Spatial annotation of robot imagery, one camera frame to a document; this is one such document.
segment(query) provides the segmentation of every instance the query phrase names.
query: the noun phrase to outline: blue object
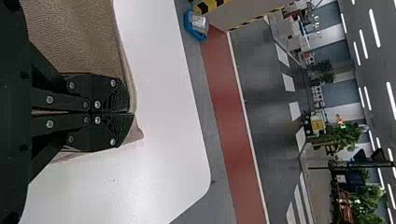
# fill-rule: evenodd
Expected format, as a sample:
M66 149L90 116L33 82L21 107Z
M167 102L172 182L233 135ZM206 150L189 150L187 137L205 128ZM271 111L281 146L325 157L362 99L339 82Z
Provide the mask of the blue object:
M192 9L190 8L185 14L184 14L184 28L192 35L194 36L197 40L199 41L206 41L207 40L207 35L201 34L194 30L192 28L192 24L190 21L191 14L193 13Z

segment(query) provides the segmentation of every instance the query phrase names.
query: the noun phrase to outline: floor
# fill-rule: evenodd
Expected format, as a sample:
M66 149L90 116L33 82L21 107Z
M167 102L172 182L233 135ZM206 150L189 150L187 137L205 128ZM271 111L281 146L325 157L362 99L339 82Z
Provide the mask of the floor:
M286 223L284 214L300 182L302 144L296 134L301 133L301 113L310 109L307 73L281 52L265 21L231 36L270 222Z
M241 120L241 115L234 113L235 110L240 110L241 105L236 107L219 105L220 101L235 103L236 100L245 102L248 126L255 150L254 156L259 168L258 179L262 183L269 223L314 223L312 213L309 212L311 207L307 200L299 161L299 154L305 141L300 117L312 105L307 98L305 70L282 48L276 46L271 29L265 21L254 22L233 31L231 40L243 95L241 101L239 94L235 96L233 91L237 88L236 83L230 89L221 86L221 81L226 83L232 77L228 77L229 73L214 72L221 67L221 63L209 64L209 56L206 55L209 51L207 44L200 47L199 43L184 31L180 19L189 7L189 3L175 0L175 4L204 133L212 173L212 186L201 201L173 223L247 223L242 221L247 220L244 218L253 220L249 223L267 223L262 218L264 211L252 212L257 216L247 217L246 211L249 208L241 206L245 203L248 205L249 202L260 205L261 202L257 200L247 202L241 199L241 194L238 193L238 190L245 188L243 192L245 198L253 194L255 198L260 197L257 188L248 190L248 183L257 181L250 172L251 168L254 168L251 167L253 164L251 155L249 157L246 153L250 148L244 147L240 141L224 140L225 136L230 136L230 130L246 129L246 127L236 128L236 124L230 122L227 126L221 119L224 117L221 115L228 112L231 115L227 117L233 117L233 120L238 122ZM213 41L213 38L218 37L212 35L209 41ZM235 143L244 149L231 153L230 145ZM235 168L236 166L231 164L238 156L242 158L241 160L243 158L247 160L243 162L243 167ZM245 174L252 176L245 177L244 183L244 179L240 178L241 175L235 175L237 169L245 169Z

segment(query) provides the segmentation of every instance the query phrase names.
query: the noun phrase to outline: zebra crossing stripe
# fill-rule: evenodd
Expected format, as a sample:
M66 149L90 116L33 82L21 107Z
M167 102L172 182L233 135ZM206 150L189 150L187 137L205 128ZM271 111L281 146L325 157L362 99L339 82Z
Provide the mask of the zebra crossing stripe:
M286 212L286 220L288 221L288 224L297 224L292 203L289 204L288 211Z
M299 185L297 185L296 189L294 190L294 198L295 198L296 204L297 204L297 212L298 212L298 217L300 218L300 223L306 224L305 213L304 213L304 208L303 208L303 202L301 201Z
M303 173L300 174L300 183L301 183L301 188L303 190L305 210L306 210L306 213L308 214L309 224L314 224L314 219L312 217L311 203L309 202L309 199L308 199L308 192L306 191L306 184L304 181Z
M275 44L275 46L276 46L277 58L287 67L290 67L288 54L278 44Z
M283 82L285 84L285 90L286 91L296 91L294 87L294 81L292 77L289 77L288 75L282 74L283 77Z

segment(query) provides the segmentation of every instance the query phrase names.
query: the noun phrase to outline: white lane marking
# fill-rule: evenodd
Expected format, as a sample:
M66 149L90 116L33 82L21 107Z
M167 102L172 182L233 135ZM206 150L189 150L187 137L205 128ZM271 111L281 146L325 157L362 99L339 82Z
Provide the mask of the white lane marking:
M291 120L295 121L297 118L301 116L300 107L298 106L298 102L293 102L289 104Z
M312 217L311 203L309 202L308 199L308 192L306 191L306 184L304 181L303 173L300 174L300 183L301 183L301 188L303 190L303 198L304 198L306 213L308 214L308 221L310 224L314 224L314 218Z
M268 20L268 16L264 16L264 21L267 22L267 24L270 24L270 21Z
M303 208L303 202L301 201L301 196L300 196L300 187L299 187L299 185L297 185L296 189L294 190L294 198L295 198L296 204L297 204L297 212L298 212L298 216L300 218L300 223L301 224L306 224L304 208Z
M233 70L235 72L236 83L238 85L239 98L241 99L242 109L244 111L245 123L247 125L247 136L248 136L248 140L249 140L249 143L250 143L251 154L253 155L254 168L255 168L255 171L256 171L256 177L257 177L257 181L258 181L258 184L259 184L260 195L262 196L262 208L264 210L266 223L270 224L270 219L269 219L269 216L268 216L267 205L265 203L265 198L264 198L264 192L262 190L262 179L260 178L259 166L257 165L256 153L255 153L255 150L254 150L253 139L251 137L250 125L248 123L248 113L247 113L247 109L245 107L245 100L244 100L244 95L242 93L241 82L239 80L238 69L236 67L235 55L233 54L233 42L231 41L230 33L227 33L227 39L228 39L228 43L229 43L229 46L230 46L231 57L233 58Z
M286 220L288 221L288 224L297 224L292 203L289 204L288 211L286 212Z
M283 77L283 82L285 83L285 89L286 91L296 91L294 87L294 81L292 77L289 77L288 75L282 74Z
M296 139L297 139L298 150L299 151L303 150L305 140L306 140L304 127L301 127L300 131L297 132Z
M276 46L277 58L287 67L290 67L288 54L277 44L275 44L275 46Z

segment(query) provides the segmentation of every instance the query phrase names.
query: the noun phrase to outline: green tree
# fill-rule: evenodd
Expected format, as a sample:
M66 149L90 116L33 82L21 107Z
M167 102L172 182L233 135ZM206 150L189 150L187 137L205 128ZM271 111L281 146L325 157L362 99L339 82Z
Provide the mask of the green tree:
M355 149L356 144L361 136L361 129L357 123L347 123L344 127L328 126L326 127L326 134L318 138L310 139L314 147L318 146L334 146L336 152L343 149Z
M351 195L352 213L357 223L385 224L384 219L375 214L378 202L384 193L385 191L379 186L364 186L361 188L360 194Z

